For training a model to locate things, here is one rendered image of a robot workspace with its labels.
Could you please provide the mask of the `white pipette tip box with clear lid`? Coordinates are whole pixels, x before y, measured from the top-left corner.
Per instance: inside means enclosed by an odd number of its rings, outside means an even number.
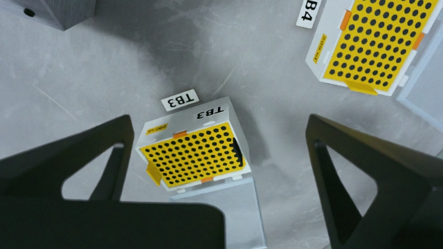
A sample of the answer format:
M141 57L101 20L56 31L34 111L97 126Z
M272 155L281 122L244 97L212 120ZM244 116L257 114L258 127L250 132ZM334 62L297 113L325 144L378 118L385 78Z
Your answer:
M141 147L187 136L225 122L229 123L246 162L243 169L173 187L168 187L163 179L161 183L168 192L178 192L169 195L168 202L207 203L226 215L226 249L268 248L255 179L253 176L242 178L242 174L251 172L249 149L229 96L146 122L135 150L148 165L149 160ZM190 187L223 178L226 178L225 183L196 190Z

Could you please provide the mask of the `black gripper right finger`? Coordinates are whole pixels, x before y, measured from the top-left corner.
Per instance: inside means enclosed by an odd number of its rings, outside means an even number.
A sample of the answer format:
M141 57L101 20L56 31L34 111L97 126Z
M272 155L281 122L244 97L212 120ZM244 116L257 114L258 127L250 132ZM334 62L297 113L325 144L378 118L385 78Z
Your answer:
M443 235L443 159L309 115L305 138L331 249L389 249ZM371 177L377 195L361 215L327 146Z

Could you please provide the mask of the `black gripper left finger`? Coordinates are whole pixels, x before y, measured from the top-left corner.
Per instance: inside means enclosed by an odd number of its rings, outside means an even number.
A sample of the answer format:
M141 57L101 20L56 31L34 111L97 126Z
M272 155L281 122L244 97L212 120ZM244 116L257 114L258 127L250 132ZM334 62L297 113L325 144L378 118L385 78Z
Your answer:
M64 199L64 182L112 146L105 169L88 200L120 201L134 143L129 114L80 133L0 159L5 196Z

